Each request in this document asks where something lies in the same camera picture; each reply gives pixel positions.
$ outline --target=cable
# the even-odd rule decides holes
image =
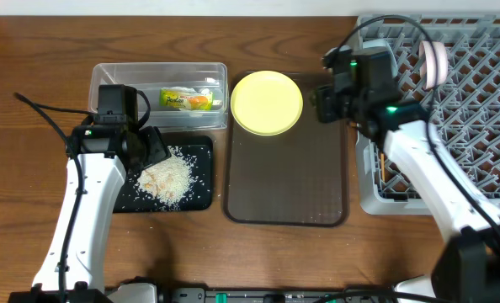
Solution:
[[[89,115],[87,117],[85,117],[85,119],[82,120],[82,123],[80,123],[80,125],[91,125],[94,121],[94,117]]]
[[[140,129],[143,125],[147,123],[149,120],[149,114],[151,113],[151,104],[149,104],[149,99],[147,96],[143,93],[143,91],[138,91],[138,94],[143,98],[143,100],[147,104],[147,111],[143,114],[143,117],[138,121],[138,129]]]
[[[353,31],[351,31],[349,33],[349,35],[347,35],[347,37],[345,39],[343,39],[343,41],[339,44],[338,48],[336,49],[336,51],[334,53],[334,57],[332,58],[332,65],[334,64],[334,62],[338,58],[340,48],[342,46],[344,46],[347,43],[347,41],[354,34],[356,34],[360,29],[362,29],[370,24],[373,24],[377,21],[384,20],[384,19],[400,19],[400,20],[403,20],[403,21],[411,24],[412,26],[414,26],[418,30],[420,30],[420,32],[424,35],[424,38],[429,42],[431,49],[432,49],[432,53],[434,54],[434,57],[437,58],[437,56],[436,56],[437,52],[435,51],[435,48],[434,48],[434,42],[433,42],[432,38],[429,36],[426,29],[424,29],[424,27],[422,25],[420,25],[417,21],[415,21],[411,18],[401,16],[401,15],[390,14],[390,15],[383,15],[383,16],[379,16],[376,18],[372,18],[368,21],[363,22],[361,25],[357,26],[356,28],[354,28]],[[434,111],[434,104],[435,104],[435,100],[437,99],[437,92],[438,92],[437,83],[438,82],[439,82],[439,73],[436,72],[435,73],[435,85],[436,85],[436,87],[434,88],[434,90],[432,92],[432,98],[430,100],[429,109],[428,109],[429,115],[428,115],[428,119],[426,120],[426,137],[428,139],[429,150],[435,155],[437,162],[443,168],[444,172],[449,177],[449,179],[452,181],[452,183],[465,196],[465,198],[467,199],[469,204],[472,206],[472,208],[475,209],[478,212],[478,214],[480,214],[480,216],[482,218],[484,218],[484,220],[489,224],[489,226],[493,229],[493,231],[497,235],[497,238],[500,239],[500,227],[497,225],[497,223],[495,223],[495,221],[491,218],[491,216],[488,215],[487,212],[484,211],[484,209],[478,204],[478,201],[476,201],[471,196],[471,194],[469,192],[467,192],[467,190],[463,187],[463,185],[455,178],[454,174],[448,169],[448,167],[444,163],[443,159],[438,154],[437,149],[435,148],[435,144],[431,140],[431,137],[429,134],[430,133],[431,114]]]
[[[328,295],[324,298],[314,301],[313,303],[327,303],[332,300],[347,299],[350,297],[362,297],[362,296],[369,296],[369,297],[376,296],[376,297],[386,297],[393,299],[415,300],[419,302],[428,302],[428,303],[452,303],[452,301],[449,300],[432,298],[426,295],[414,295],[408,293],[395,292],[393,290],[359,290],[359,291],[343,292],[336,295]]]
[[[65,238],[63,239],[63,245],[61,247],[61,256],[59,263],[57,264],[59,267],[59,295],[61,297],[61,303],[64,303],[66,302],[66,293],[65,293],[66,254],[71,240],[72,228],[74,227],[74,222],[76,221],[77,212],[80,207],[80,201],[82,199],[82,192],[83,192],[82,166],[80,165],[80,161],[77,158],[77,154],[72,149],[71,143],[66,138],[65,133],[63,133],[63,130],[61,130],[61,128],[57,126],[56,122],[54,122],[54,120],[52,120],[42,109],[40,109],[40,106],[33,103],[25,96],[19,93],[14,93],[13,96],[17,100],[22,101],[25,104],[29,105],[32,109],[34,109],[37,113],[39,113],[40,116],[46,120],[46,122],[48,122],[48,124],[56,131],[57,135],[59,135],[59,137],[65,142],[66,146],[68,147],[68,151],[71,154],[71,158],[72,160],[74,160],[74,164],[76,164],[76,170],[78,175],[78,188],[76,192],[76,200],[74,201],[71,217],[68,221],[68,226],[66,227]]]
[[[38,104],[34,103],[36,106],[42,108],[42,109],[48,109],[48,110],[53,110],[57,112],[62,112],[62,113],[73,113],[73,114],[88,114],[88,115],[95,115],[95,113],[89,112],[87,110],[80,110],[80,109],[63,109],[63,108],[57,108],[49,105],[44,105],[44,104]]]

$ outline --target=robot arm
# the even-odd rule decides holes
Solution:
[[[500,209],[462,171],[434,125],[427,135],[428,112],[420,103],[399,102],[402,96],[392,77],[390,59],[382,47],[326,55],[323,62],[332,72],[332,85],[314,92],[317,117],[323,123],[339,119],[356,123],[359,132],[406,174],[437,222],[446,248],[431,278],[404,282],[396,290],[457,302],[500,302],[500,237],[441,166],[428,136],[452,177],[498,229]]]
[[[149,108],[140,120],[138,94]],[[99,87],[98,114],[94,115],[93,124],[86,120],[87,123],[75,127],[67,138],[67,154],[77,155],[84,180],[78,180],[78,166],[73,159],[69,160],[65,198],[50,250],[31,291],[13,293],[9,302],[52,302],[57,291],[65,300],[88,301],[97,297],[100,299],[94,301],[105,301],[102,299],[105,297],[104,254],[114,204],[126,173],[140,171],[171,156],[157,129],[142,128],[149,110],[145,94],[134,88]],[[73,212],[77,186],[82,181],[79,208]],[[64,242],[68,247],[66,252],[62,251]],[[60,264],[65,253],[65,262]]]
[[[429,150],[425,134],[426,122],[417,120],[399,126],[399,130],[386,133],[384,153],[402,173],[405,173],[434,216],[445,242],[460,234],[464,227],[475,231],[489,228],[489,224],[467,202],[455,187]],[[471,194],[477,197],[481,207],[500,224],[500,209],[489,202],[461,170],[431,125],[432,142],[448,168]]]
[[[66,289],[87,283],[88,288],[104,292],[104,254],[115,200],[125,182],[126,170],[118,157],[102,153],[78,155],[82,165],[84,192],[68,248]],[[58,290],[58,266],[66,227],[76,198],[77,171],[74,161],[66,165],[66,192],[50,250],[33,286],[43,291]]]

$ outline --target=wood grain surface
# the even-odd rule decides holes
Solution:
[[[57,134],[27,106],[86,109],[100,62],[221,61],[248,70],[319,72],[355,18],[0,17],[0,302],[28,290],[51,243],[65,190]],[[81,118],[50,113],[66,133]],[[427,273],[443,243],[428,216],[374,216],[359,206],[349,133],[350,216],[337,228],[241,225],[222,213],[226,131],[216,141],[208,210],[114,215],[106,285],[148,275],[169,285],[337,289]]]

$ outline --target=rice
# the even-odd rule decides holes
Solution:
[[[192,184],[198,178],[192,178],[195,157],[184,157],[180,147],[169,146],[172,156],[141,172],[136,186],[138,190],[149,193],[153,199],[174,206],[183,198],[191,198]]]

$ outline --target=gray dish rack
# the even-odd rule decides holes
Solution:
[[[378,15],[363,15],[357,25]],[[439,86],[432,121],[449,152],[471,180],[500,206],[500,16],[408,15],[443,42],[449,59],[448,77]],[[362,29],[349,44],[385,39],[398,65],[403,98],[427,105],[431,91],[423,89],[420,32],[409,24],[378,22]],[[359,135],[357,169],[362,208],[374,215],[429,215],[408,179],[375,144]]]

